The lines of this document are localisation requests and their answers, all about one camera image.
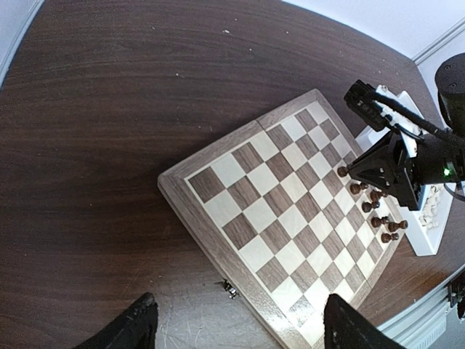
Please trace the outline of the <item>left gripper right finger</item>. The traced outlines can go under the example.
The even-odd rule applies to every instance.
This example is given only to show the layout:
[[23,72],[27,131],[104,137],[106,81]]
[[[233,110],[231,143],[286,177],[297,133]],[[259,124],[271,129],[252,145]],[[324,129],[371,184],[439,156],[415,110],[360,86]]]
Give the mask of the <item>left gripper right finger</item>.
[[338,294],[330,294],[324,308],[324,348],[401,349]]

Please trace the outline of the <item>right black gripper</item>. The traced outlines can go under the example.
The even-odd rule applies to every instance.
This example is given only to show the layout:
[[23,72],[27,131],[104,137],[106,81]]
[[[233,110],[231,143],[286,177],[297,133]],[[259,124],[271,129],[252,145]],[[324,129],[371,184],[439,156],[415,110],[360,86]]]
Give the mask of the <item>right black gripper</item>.
[[388,131],[347,165],[355,183],[384,191],[411,211],[420,210],[426,185],[464,180],[464,54],[446,60],[434,80],[445,129],[372,90],[365,95],[368,102],[389,106],[425,134],[415,136],[396,125],[398,131]]

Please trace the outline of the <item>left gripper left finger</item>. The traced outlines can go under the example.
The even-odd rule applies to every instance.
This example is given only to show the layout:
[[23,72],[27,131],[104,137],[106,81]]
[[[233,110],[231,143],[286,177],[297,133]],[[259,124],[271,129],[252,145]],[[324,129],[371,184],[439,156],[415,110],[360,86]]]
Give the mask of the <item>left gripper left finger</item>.
[[154,348],[158,304],[146,292],[94,336],[76,348]]

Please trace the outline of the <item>dark chess rook piece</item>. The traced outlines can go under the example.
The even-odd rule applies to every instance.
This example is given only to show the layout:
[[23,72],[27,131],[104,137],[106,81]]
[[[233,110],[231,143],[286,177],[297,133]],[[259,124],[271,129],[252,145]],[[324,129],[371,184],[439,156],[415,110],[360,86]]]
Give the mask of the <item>dark chess rook piece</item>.
[[401,222],[389,222],[387,229],[390,233],[394,233],[399,229],[405,230],[408,227],[408,221],[402,220]]

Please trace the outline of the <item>dark chess pawn piece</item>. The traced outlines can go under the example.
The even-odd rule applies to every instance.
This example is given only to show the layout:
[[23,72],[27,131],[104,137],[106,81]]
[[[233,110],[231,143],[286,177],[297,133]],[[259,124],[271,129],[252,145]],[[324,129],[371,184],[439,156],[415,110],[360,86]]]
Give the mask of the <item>dark chess pawn piece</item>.
[[391,241],[397,241],[400,238],[398,233],[382,233],[381,242],[388,244]]

